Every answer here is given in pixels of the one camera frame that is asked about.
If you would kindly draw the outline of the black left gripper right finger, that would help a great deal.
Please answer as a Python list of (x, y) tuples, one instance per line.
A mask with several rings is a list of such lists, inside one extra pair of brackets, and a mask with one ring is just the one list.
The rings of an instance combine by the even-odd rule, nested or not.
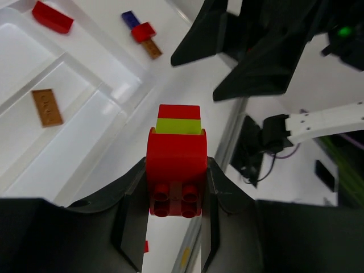
[(208, 159), (202, 272), (362, 272), (363, 210), (254, 200)]

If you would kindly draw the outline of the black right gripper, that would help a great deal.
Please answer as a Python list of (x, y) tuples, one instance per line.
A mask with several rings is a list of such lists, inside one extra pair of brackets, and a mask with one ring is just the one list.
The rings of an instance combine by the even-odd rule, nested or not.
[(326, 34), (323, 56), (363, 70), (363, 1), (243, 1), (243, 55), (214, 101), (287, 91), (306, 44)]

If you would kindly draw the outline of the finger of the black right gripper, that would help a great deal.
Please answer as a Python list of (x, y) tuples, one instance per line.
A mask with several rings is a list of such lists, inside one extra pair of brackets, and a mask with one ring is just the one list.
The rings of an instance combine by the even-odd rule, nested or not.
[(171, 56), (176, 67), (218, 54), (233, 67), (245, 54), (245, 22), (227, 11), (228, 1), (204, 1), (200, 12)]

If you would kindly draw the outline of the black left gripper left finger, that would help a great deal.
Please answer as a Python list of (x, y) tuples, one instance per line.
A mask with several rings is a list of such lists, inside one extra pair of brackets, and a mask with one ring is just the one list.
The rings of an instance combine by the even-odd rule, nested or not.
[(141, 272), (146, 161), (68, 207), (1, 199), (2, 272)]

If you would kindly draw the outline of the red arch lego brick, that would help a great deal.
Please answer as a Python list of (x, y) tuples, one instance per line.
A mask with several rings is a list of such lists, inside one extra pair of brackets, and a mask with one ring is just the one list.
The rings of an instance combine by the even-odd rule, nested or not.
[(146, 179), (150, 213), (193, 218), (201, 214), (207, 170), (207, 137), (157, 134), (147, 142)]

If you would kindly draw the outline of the green lego brick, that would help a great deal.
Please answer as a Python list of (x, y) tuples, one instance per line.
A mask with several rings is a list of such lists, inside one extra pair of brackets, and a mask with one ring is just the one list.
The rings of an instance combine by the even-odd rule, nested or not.
[(158, 118), (155, 132), (157, 134), (200, 135), (200, 119)]

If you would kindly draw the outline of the brown lego plate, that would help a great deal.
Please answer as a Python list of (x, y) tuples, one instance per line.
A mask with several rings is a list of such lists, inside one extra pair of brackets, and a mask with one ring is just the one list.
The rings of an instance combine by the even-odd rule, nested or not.
[(163, 54), (152, 39), (141, 42), (141, 45), (152, 60), (159, 58)]
[(52, 89), (31, 91), (43, 127), (54, 127), (64, 123)]

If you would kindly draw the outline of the small red lego brick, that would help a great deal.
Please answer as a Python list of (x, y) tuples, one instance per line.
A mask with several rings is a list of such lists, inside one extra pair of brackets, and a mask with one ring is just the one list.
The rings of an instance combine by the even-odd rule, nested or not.
[(198, 105), (161, 104), (159, 106), (158, 118), (200, 120), (200, 107)]

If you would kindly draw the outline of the red lego brick on table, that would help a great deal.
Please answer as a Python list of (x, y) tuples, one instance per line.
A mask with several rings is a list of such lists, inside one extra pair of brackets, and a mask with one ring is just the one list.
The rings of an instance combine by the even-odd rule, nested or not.
[(145, 244), (144, 244), (144, 253), (148, 253), (148, 252), (149, 252), (148, 241), (145, 241)]

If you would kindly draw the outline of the red lego brick on plates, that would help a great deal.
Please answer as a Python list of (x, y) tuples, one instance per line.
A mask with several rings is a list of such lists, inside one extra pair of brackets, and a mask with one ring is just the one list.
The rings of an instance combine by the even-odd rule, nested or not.
[(155, 35), (156, 31), (149, 22), (139, 24), (131, 30), (131, 36), (137, 43), (143, 43), (146, 40), (153, 38)]

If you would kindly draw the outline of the blue lego brick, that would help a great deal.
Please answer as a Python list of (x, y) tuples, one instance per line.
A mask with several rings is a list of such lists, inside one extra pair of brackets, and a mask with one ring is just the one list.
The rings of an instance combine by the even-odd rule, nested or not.
[(132, 30), (136, 26), (140, 25), (140, 21), (137, 19), (137, 17), (134, 15), (134, 13), (130, 11), (126, 11), (121, 14), (122, 20), (126, 23), (128, 28)]

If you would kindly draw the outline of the white compartment tray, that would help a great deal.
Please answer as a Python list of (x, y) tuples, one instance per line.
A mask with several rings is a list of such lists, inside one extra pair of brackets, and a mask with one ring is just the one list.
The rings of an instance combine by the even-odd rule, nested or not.
[[(168, 2), (48, 1), (74, 19), (68, 34), (38, 23), (35, 1), (1, 2), (1, 197), (68, 206), (124, 175), (146, 154), (190, 25)], [(149, 22), (152, 60), (121, 14)], [(31, 94), (52, 89), (64, 123), (43, 127)]]

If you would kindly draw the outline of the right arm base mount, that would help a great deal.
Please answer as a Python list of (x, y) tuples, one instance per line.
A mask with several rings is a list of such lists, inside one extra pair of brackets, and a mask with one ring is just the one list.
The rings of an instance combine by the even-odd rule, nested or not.
[(293, 146), (288, 140), (290, 132), (286, 129), (288, 117), (286, 114), (268, 117), (262, 126), (250, 116), (244, 118), (230, 164), (248, 184), (257, 187), (262, 180), (259, 175), (264, 154), (275, 156)]

